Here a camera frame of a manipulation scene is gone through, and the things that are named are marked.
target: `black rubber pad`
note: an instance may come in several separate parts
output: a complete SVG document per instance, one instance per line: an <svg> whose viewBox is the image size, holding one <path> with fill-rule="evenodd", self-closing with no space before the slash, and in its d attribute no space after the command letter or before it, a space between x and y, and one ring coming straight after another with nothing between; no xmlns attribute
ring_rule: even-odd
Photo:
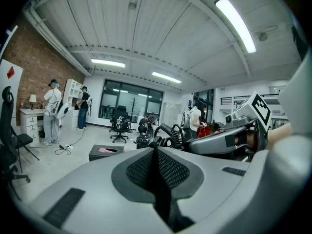
<svg viewBox="0 0 312 234"><path fill-rule="evenodd" d="M222 170L227 172L227 173L235 174L238 176L244 176L245 172L246 172L244 170L240 170L240 169L236 169L236 168L232 168L232 167L224 167Z"/></svg>
<svg viewBox="0 0 312 234"><path fill-rule="evenodd" d="M80 189L69 189L47 212L43 219L60 229L84 193L85 191Z"/></svg>

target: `white shirt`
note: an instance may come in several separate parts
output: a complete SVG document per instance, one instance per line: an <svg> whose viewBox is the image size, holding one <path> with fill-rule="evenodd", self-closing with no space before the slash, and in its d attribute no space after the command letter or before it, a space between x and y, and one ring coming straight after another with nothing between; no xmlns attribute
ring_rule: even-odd
<svg viewBox="0 0 312 234"><path fill-rule="evenodd" d="M44 95L44 99L48 101L48 105L44 114L49 116L56 115L60 101L62 100L62 93L60 92L60 90L58 90L57 88L49 90Z"/></svg>
<svg viewBox="0 0 312 234"><path fill-rule="evenodd" d="M197 132L198 130L198 127L195 127L193 125L193 120L195 118L195 116L201 116L201 111L195 106L194 108L192 108L190 110L190 114L191 114L191 118L190 118L190 129Z"/></svg>

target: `red bag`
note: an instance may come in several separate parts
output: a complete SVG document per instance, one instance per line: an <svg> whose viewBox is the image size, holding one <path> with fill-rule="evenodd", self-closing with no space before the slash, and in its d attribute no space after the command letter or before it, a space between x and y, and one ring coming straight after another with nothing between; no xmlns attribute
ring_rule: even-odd
<svg viewBox="0 0 312 234"><path fill-rule="evenodd" d="M203 138L205 136L210 135L211 129L210 127L207 125L205 128L198 128L197 130L197 136L198 138Z"/></svg>

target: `white desk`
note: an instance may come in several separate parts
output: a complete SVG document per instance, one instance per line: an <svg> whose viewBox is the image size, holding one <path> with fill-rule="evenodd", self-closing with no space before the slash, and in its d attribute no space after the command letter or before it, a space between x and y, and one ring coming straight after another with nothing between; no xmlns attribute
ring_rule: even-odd
<svg viewBox="0 0 312 234"><path fill-rule="evenodd" d="M41 109L20 109L20 129L22 134L27 134L33 139L30 146L39 143L38 126L43 125L43 120L38 120L37 117L43 115L44 111Z"/></svg>

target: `black shirt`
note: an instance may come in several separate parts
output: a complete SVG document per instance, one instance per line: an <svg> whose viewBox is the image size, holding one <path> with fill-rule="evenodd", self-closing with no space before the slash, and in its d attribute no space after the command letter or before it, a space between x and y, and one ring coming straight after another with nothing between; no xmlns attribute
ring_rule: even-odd
<svg viewBox="0 0 312 234"><path fill-rule="evenodd" d="M82 95L81 100L87 100L88 98L89 98L89 94L87 92L84 92L83 95ZM88 103L86 101L84 101L81 104L81 108L88 108Z"/></svg>

